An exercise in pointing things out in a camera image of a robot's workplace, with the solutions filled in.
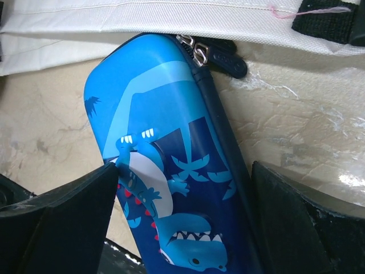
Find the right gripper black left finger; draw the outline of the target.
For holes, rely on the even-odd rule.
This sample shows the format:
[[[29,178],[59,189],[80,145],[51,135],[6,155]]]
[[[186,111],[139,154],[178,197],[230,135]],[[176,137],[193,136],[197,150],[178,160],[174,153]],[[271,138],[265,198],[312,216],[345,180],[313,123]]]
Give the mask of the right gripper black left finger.
[[[96,273],[117,183],[109,163],[1,207],[1,273]]]

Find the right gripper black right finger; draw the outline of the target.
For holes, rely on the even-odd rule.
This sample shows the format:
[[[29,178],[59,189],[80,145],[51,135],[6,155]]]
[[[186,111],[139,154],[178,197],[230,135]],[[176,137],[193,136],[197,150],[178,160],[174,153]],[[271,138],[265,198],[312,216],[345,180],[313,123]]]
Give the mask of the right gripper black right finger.
[[[364,207],[252,165],[269,273],[364,273]]]

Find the blue shark pencil case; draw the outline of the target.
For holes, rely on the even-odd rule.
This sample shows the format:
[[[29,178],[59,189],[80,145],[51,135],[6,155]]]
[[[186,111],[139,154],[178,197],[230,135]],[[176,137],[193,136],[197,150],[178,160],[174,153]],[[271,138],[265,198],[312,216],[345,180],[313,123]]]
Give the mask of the blue shark pencil case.
[[[263,273],[250,176],[211,69],[232,41],[141,33],[88,76],[84,105],[147,273]]]

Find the beige canvas backpack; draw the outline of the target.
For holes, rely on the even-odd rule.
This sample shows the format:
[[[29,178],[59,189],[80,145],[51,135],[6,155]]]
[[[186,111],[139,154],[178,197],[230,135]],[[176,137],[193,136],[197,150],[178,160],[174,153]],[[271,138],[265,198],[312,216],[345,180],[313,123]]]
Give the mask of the beige canvas backpack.
[[[300,34],[301,1],[4,1],[1,74],[106,56],[123,33],[188,34],[334,56],[364,48]]]

